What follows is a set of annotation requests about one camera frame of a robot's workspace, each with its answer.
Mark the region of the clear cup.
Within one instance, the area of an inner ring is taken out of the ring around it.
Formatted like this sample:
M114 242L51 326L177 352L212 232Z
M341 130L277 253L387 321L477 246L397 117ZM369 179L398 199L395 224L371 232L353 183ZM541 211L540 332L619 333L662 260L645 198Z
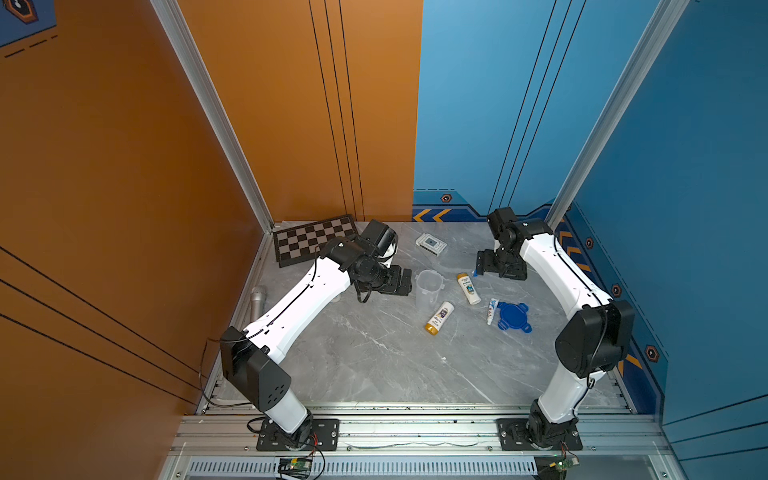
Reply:
M434 270L423 270L415 278L414 295L417 308L432 311L444 286L444 278Z

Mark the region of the toothpaste tube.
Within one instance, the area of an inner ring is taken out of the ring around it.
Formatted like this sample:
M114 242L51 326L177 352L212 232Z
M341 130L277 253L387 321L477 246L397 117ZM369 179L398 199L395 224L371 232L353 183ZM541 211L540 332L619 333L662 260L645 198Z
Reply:
M487 315L486 315L486 324L490 326L495 318L495 314L498 308L499 300L496 298L491 298L488 303L487 308Z

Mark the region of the white bottle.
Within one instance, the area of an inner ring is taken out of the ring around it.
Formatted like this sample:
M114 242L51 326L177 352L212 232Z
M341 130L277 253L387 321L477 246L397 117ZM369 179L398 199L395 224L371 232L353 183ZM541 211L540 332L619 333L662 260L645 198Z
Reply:
M467 273L460 273L456 276L457 282L470 305L477 305L481 302L481 297Z

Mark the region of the white lotion bottle horizontal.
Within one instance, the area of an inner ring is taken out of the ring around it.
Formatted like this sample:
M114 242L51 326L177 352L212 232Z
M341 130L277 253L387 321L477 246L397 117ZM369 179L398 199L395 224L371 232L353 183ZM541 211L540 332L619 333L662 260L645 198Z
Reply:
M425 324L425 330L431 335L436 336L454 310L455 307L452 303L448 301L443 302Z

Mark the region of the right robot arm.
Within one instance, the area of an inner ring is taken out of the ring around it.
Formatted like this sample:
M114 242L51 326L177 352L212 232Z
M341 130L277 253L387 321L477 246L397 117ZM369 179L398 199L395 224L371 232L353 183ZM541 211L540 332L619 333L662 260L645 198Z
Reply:
M578 407L627 357L635 311L590 280L543 220L520 219L512 208L502 207L488 215L487 223L494 247L478 252L476 273L522 281L533 269L565 313L566 324L555 340L557 368L533 401L526 423L527 441L549 449L577 432Z

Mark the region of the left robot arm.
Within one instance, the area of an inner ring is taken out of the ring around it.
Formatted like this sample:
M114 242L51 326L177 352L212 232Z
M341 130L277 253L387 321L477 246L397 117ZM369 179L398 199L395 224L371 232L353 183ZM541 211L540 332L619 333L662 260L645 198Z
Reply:
M317 315L349 287L360 303L373 292L411 292L412 271L392 263L398 243L393 228L372 220L360 234L339 234L310 247L312 267L275 306L244 329L230 327L221 335L224 378L267 417L289 448L312 444L313 417L291 390L292 379L280 363Z

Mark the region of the black white checkerboard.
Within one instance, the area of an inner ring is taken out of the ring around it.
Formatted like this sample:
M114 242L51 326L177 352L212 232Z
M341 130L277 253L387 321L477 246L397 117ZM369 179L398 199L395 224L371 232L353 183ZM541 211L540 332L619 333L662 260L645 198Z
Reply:
M276 261L280 268L311 261L330 239L357 234L350 215L281 228L273 233Z

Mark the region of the blue lid right lower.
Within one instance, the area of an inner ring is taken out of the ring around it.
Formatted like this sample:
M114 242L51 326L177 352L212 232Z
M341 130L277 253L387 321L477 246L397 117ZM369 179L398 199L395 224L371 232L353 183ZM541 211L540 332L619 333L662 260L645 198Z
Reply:
M498 328L502 331L521 330L526 334L533 331L528 321L529 307L525 303L500 302L498 304L499 321Z

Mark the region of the silver metal cylinder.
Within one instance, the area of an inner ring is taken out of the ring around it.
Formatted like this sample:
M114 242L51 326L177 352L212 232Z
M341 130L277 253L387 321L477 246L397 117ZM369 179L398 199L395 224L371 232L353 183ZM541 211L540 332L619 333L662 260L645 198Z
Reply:
M264 314L266 288L255 286L250 293L250 321L257 321Z

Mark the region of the left green circuit board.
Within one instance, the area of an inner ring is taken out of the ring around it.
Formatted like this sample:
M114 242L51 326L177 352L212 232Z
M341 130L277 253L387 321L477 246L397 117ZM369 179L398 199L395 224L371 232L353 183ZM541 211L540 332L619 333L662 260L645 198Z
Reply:
M282 457L277 465L277 478L307 480L312 474L313 462L310 457Z

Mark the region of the green circuit board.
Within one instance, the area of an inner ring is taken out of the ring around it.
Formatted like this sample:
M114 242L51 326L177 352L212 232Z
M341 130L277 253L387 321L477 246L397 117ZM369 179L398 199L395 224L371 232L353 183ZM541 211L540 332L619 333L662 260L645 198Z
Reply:
M565 480L568 472L580 465L577 457L565 459L535 457L534 460L537 473L533 478L536 480Z
M313 462L310 457L282 457L277 465L277 478L307 480L312 474Z

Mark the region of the right green circuit board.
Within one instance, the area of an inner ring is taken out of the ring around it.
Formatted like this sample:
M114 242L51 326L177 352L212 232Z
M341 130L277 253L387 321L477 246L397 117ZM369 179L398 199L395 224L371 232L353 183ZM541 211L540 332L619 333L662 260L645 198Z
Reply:
M536 480L565 480L568 472L580 465L577 457L565 459L535 457L534 460L537 473L533 478Z

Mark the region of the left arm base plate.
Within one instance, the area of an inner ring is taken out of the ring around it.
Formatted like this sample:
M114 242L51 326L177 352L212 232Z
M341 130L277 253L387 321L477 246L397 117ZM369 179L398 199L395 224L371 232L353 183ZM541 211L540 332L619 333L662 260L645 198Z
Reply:
M264 420L256 449L262 452L309 452L316 448L323 452L335 451L339 429L340 420L335 418L308 418L293 433L284 431L273 420Z

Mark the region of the aluminium rail frame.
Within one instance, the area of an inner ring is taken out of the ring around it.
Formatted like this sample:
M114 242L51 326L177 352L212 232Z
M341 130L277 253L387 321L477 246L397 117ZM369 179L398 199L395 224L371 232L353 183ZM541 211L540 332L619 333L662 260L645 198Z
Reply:
M526 419L519 406L317 403L311 410L314 419L340 420L335 451L258 451L266 419L245 408L216 408L183 419L160 475L278 479L280 458L310 457L309 479L534 479L535 457L577 457L580 465L566 479L684 477L655 419L621 408L584 409L578 452L503 451L496 420Z

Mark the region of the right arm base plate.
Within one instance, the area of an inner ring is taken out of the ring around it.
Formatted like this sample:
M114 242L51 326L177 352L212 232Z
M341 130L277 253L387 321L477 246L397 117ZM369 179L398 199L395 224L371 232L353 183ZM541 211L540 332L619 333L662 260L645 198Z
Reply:
M566 451L583 449L577 419L552 424L537 419L500 418L496 420L497 433L503 451Z

